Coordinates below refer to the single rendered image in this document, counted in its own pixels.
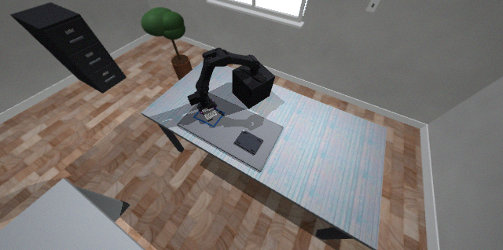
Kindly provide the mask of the white well plate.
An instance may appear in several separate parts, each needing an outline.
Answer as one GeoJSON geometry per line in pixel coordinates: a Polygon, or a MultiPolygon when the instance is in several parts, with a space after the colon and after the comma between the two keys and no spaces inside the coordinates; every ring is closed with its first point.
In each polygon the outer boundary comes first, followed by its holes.
{"type": "Polygon", "coordinates": [[[217,116],[217,114],[216,114],[216,112],[215,112],[215,110],[213,108],[210,108],[210,109],[206,108],[206,109],[204,109],[202,111],[204,113],[204,116],[205,116],[206,120],[210,120],[210,119],[212,119],[212,118],[214,118],[214,117],[217,116]]]}

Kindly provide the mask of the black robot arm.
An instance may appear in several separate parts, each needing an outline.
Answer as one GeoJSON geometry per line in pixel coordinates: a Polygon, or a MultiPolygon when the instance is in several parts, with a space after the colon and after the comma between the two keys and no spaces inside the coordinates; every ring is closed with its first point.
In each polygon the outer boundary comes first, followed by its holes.
{"type": "Polygon", "coordinates": [[[246,72],[261,83],[267,78],[266,75],[259,72],[259,61],[255,58],[255,56],[250,54],[245,56],[227,52],[222,48],[216,48],[203,53],[202,57],[204,62],[200,78],[196,82],[197,92],[188,96],[191,105],[208,101],[208,99],[210,100],[207,93],[209,91],[211,75],[215,67],[225,67],[228,64],[239,64],[243,65],[241,68],[242,71],[246,72]]]}

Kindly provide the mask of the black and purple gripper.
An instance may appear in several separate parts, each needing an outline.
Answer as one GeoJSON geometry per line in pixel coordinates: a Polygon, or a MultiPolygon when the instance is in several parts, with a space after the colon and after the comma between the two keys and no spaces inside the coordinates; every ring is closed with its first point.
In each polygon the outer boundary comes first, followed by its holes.
{"type": "Polygon", "coordinates": [[[207,109],[213,108],[215,110],[215,108],[217,107],[215,101],[212,100],[211,98],[210,98],[210,100],[208,99],[208,101],[201,102],[201,103],[199,103],[198,106],[197,106],[200,114],[204,114],[202,110],[204,110],[206,108],[207,109]],[[202,105],[201,105],[201,103],[202,103],[202,105]]]}

